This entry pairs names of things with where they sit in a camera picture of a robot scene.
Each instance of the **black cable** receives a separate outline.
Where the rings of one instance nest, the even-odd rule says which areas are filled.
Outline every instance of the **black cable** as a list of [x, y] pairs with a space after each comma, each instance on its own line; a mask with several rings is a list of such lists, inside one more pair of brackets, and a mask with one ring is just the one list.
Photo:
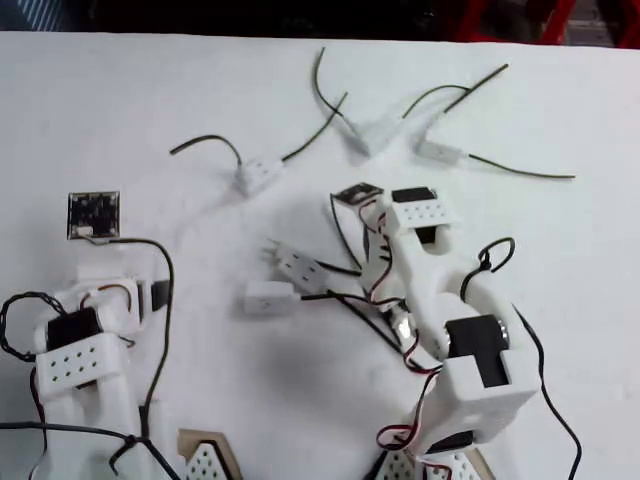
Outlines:
[[[497, 267], [492, 267], [490, 250], [493, 247], [496, 247], [502, 243], [509, 244], [509, 252], [507, 253], [507, 256], [504, 258], [504, 260], [502, 260], [502, 262], [500, 262], [500, 264]], [[480, 253], [478, 253], [478, 261], [480, 262], [480, 265], [478, 266], [478, 268], [468, 273], [467, 276], [464, 277], [464, 279], [462, 280], [462, 284], [460, 285], [460, 298], [462, 299], [462, 301], [463, 302], [467, 301], [467, 288], [469, 287], [469, 282], [473, 279], [473, 277], [475, 277], [480, 272], [486, 272], [486, 271], [491, 271], [491, 273], [497, 272], [502, 267], [504, 267], [509, 260], [511, 260], [511, 257], [513, 257], [513, 254], [515, 253], [515, 251], [516, 251], [516, 241], [511, 237], [504, 237], [499, 240], [496, 240], [495, 242], [491, 242], [489, 245], [487, 245], [482, 250], [480, 250]]]
[[0, 430], [51, 430], [58, 432], [78, 432], [78, 433], [90, 433], [94, 435], [103, 435], [106, 437], [118, 438], [129, 443], [142, 443], [149, 453], [158, 461], [163, 470], [172, 480], [181, 480], [180, 476], [171, 467], [169, 462], [162, 456], [156, 446], [148, 438], [136, 437], [133, 435], [125, 435], [124, 433], [115, 432], [113, 430], [106, 430], [104, 428], [83, 427], [81, 425], [64, 425], [59, 423], [44, 423], [44, 422], [2, 422], [0, 423]]
[[123, 337], [122, 335], [118, 335], [118, 338], [127, 344], [127, 348], [133, 348], [136, 346], [135, 340], [131, 340], [130, 338]]
[[196, 143], [204, 142], [205, 140], [219, 140], [225, 143], [231, 150], [233, 150], [233, 154], [236, 156], [236, 160], [238, 161], [238, 166], [242, 165], [242, 158], [240, 157], [238, 150], [236, 150], [236, 147], [234, 147], [229, 140], [227, 140], [226, 138], [220, 135], [202, 135], [200, 137], [192, 138], [191, 140], [187, 140], [183, 144], [178, 145], [175, 148], [172, 148], [171, 150], [169, 150], [169, 153], [171, 155], [175, 155], [176, 153], [180, 153], [184, 149], [189, 148], [190, 146], [195, 145]]
[[339, 293], [334, 292], [332, 290], [328, 290], [327, 293], [318, 293], [314, 295], [302, 295], [300, 300], [302, 301], [310, 301], [310, 300], [325, 300], [329, 298], [348, 298], [351, 300], [358, 300], [359, 302], [366, 303], [367, 305], [371, 305], [374, 307], [379, 307], [381, 305], [386, 305], [387, 303], [401, 302], [404, 300], [400, 297], [390, 297], [385, 298], [384, 300], [371, 301], [366, 297], [362, 297], [360, 295], [353, 295], [351, 293]]
[[311, 145], [322, 134], [322, 132], [324, 132], [327, 129], [327, 127], [329, 126], [329, 124], [331, 123], [333, 118], [339, 112], [339, 109], [342, 106], [342, 104], [344, 103], [344, 101], [346, 100], [347, 95], [348, 95], [348, 93], [345, 93], [344, 95], [342, 95], [342, 98], [338, 102], [338, 105], [336, 106], [335, 110], [333, 110], [331, 112], [331, 115], [329, 115], [329, 118], [327, 118], [327, 120], [324, 122], [322, 127], [316, 133], [314, 133], [313, 136], [311, 138], [309, 138], [309, 140], [304, 142], [300, 147], [298, 147], [293, 152], [291, 152], [291, 153], [285, 155], [284, 157], [282, 157], [282, 161], [283, 162], [286, 162], [287, 160], [290, 160], [291, 158], [293, 158], [296, 155], [298, 155], [299, 153], [301, 153], [304, 149], [306, 149], [309, 145]]
[[322, 94], [322, 92], [320, 91], [320, 84], [318, 82], [318, 72], [320, 71], [320, 63], [322, 62], [322, 56], [324, 55], [324, 50], [325, 50], [325, 47], [322, 47], [322, 50], [320, 50], [320, 54], [318, 55], [318, 58], [316, 59], [316, 63], [313, 66], [313, 88], [315, 89], [316, 93], [318, 94], [318, 97], [320, 97], [320, 100], [322, 100], [322, 103], [324, 103], [325, 106], [329, 110], [331, 110], [334, 114], [336, 114], [336, 115], [340, 116], [342, 119], [344, 119], [344, 115], [342, 114], [342, 112], [340, 112], [340, 110], [338, 110], [336, 107], [331, 105], [329, 100], [327, 100], [325, 98], [325, 96]]
[[555, 407], [555, 405], [551, 401], [551, 397], [549, 396], [547, 385], [544, 381], [544, 347], [542, 346], [542, 342], [540, 341], [540, 338], [536, 334], [533, 327], [529, 324], [529, 322], [527, 322], [524, 316], [517, 309], [517, 307], [514, 305], [513, 308], [515, 309], [516, 313], [520, 317], [520, 320], [522, 321], [522, 325], [524, 326], [525, 330], [531, 337], [531, 340], [533, 340], [533, 343], [535, 344], [536, 349], [538, 350], [538, 374], [540, 375], [540, 385], [541, 385], [542, 396], [544, 397], [544, 401], [549, 407], [549, 410], [551, 410], [551, 413], [553, 414], [553, 416], [556, 417], [556, 420], [560, 422], [560, 425], [562, 425], [562, 427], [569, 434], [573, 442], [576, 444], [576, 456], [575, 456], [575, 459], [573, 460], [573, 464], [571, 465], [571, 471], [569, 472], [569, 480], [573, 480], [575, 478], [576, 471], [578, 470], [578, 465], [580, 464], [580, 460], [582, 459], [582, 445], [580, 444], [580, 439], [578, 439], [578, 436], [571, 429], [571, 427], [566, 422], [566, 420], [562, 418], [562, 415], [560, 415], [560, 412], [558, 412], [558, 409]]
[[411, 113], [411, 111], [416, 108], [416, 106], [422, 101], [424, 100], [426, 97], [428, 97], [429, 95], [431, 95], [432, 93], [437, 92], [438, 90], [443, 90], [445, 88], [458, 88], [461, 90], [469, 90], [467, 87], [463, 87], [462, 85], [440, 85], [438, 87], [434, 87], [431, 88], [429, 90], [427, 90], [426, 92], [424, 92], [422, 95], [420, 95], [415, 102], [413, 102], [411, 104], [411, 106], [409, 108], [407, 108], [407, 111], [404, 112], [404, 114], [402, 115], [402, 118], [407, 118], [407, 116]]
[[466, 92], [464, 92], [462, 95], [460, 95], [451, 105], [449, 105], [447, 108], [444, 109], [444, 114], [449, 113], [451, 110], [453, 110], [460, 102], [462, 102], [465, 98], [467, 98], [469, 95], [471, 95], [473, 92], [475, 92], [477, 89], [479, 89], [482, 85], [484, 85], [485, 83], [487, 83], [489, 80], [491, 80], [493, 77], [495, 77], [496, 75], [500, 74], [503, 70], [506, 70], [509, 67], [508, 63], [505, 63], [504, 65], [502, 65], [500, 68], [497, 68], [496, 70], [494, 70], [493, 72], [491, 72], [489, 75], [487, 75], [486, 77], [484, 77], [482, 80], [480, 80], [478, 83], [476, 83], [475, 85], [473, 85], [471, 88], [468, 88]]
[[474, 155], [472, 153], [468, 154], [468, 156], [469, 158], [473, 158], [474, 160], [478, 160], [479, 162], [483, 162], [488, 165], [494, 166], [496, 168], [505, 170], [507, 172], [516, 173], [518, 175], [526, 175], [529, 177], [547, 178], [547, 179], [553, 179], [553, 180], [573, 180], [574, 178], [576, 178], [575, 175], [558, 175], [558, 174], [551, 174], [551, 173], [537, 173], [537, 172], [528, 172], [527, 170], [518, 170], [517, 168], [507, 167], [498, 162], [494, 162], [493, 160], [489, 160], [484, 157], [479, 157], [478, 155]]
[[331, 263], [323, 262], [321, 260], [315, 261], [318, 265], [320, 265], [325, 270], [329, 270], [330, 272], [341, 273], [343, 275], [349, 275], [350, 277], [360, 277], [362, 276], [362, 272], [358, 270], [350, 270], [348, 268], [338, 267], [337, 265], [333, 265]]
[[66, 315], [67, 312], [56, 298], [48, 295], [45, 292], [24, 292], [18, 295], [14, 295], [4, 302], [4, 304], [2, 305], [2, 310], [0, 310], [0, 347], [2, 347], [2, 349], [8, 354], [16, 357], [18, 360], [33, 363], [36, 360], [36, 356], [33, 353], [29, 351], [25, 353], [19, 352], [11, 345], [9, 345], [9, 341], [7, 340], [7, 313], [9, 312], [9, 307], [13, 303], [25, 298], [38, 298], [49, 305], [59, 315]]
[[149, 390], [147, 391], [147, 396], [144, 401], [144, 405], [140, 409], [140, 419], [141, 419], [141, 430], [142, 437], [149, 436], [149, 408], [151, 405], [151, 399], [153, 398], [153, 392], [156, 389], [158, 384], [158, 380], [160, 380], [160, 375], [162, 374], [162, 369], [164, 368], [164, 364], [167, 361], [167, 356], [169, 355], [169, 342], [171, 340], [171, 310], [173, 308], [173, 290], [175, 284], [175, 272], [173, 269], [173, 261], [171, 260], [171, 256], [162, 244], [156, 242], [155, 240], [150, 240], [148, 238], [109, 238], [102, 242], [98, 242], [89, 237], [82, 237], [85, 240], [89, 241], [93, 245], [104, 246], [114, 243], [123, 243], [123, 244], [143, 244], [143, 245], [152, 245], [156, 247], [162, 255], [164, 256], [167, 266], [169, 267], [169, 287], [167, 289], [167, 313], [165, 317], [165, 327], [164, 327], [164, 347], [162, 349], [162, 357], [160, 358], [160, 362], [158, 363], [158, 367], [156, 368], [156, 372], [153, 376], [153, 380], [151, 381], [151, 385]]
[[[40, 403], [40, 395], [38, 394], [38, 387], [36, 387], [36, 367], [33, 367], [31, 369], [31, 374], [29, 375], [29, 390], [31, 390], [31, 398], [33, 399], [33, 403], [36, 406], [36, 410], [38, 411], [38, 417], [40, 418], [40, 422], [45, 423], [47, 421], [47, 418], [44, 413], [44, 408]], [[36, 461], [33, 468], [31, 469], [28, 480], [33, 479], [33, 475], [37, 471], [40, 464], [42, 463], [42, 460], [47, 454], [48, 449], [49, 449], [49, 443], [47, 441], [47, 431], [43, 429], [42, 430], [42, 453], [40, 454], [40, 457]]]
[[360, 262], [356, 258], [356, 255], [353, 253], [353, 250], [349, 246], [349, 242], [347, 242], [347, 239], [344, 236], [344, 232], [342, 231], [342, 227], [340, 226], [340, 221], [338, 220], [338, 214], [336, 213], [335, 195], [333, 193], [329, 194], [329, 201], [331, 202], [331, 215], [333, 216], [333, 223], [336, 226], [336, 230], [338, 230], [338, 236], [340, 237], [340, 241], [342, 242], [342, 245], [347, 251], [347, 254], [349, 255], [349, 258], [351, 258], [351, 261], [353, 262], [353, 264], [356, 265], [359, 270], [362, 270], [362, 265], [360, 265]]

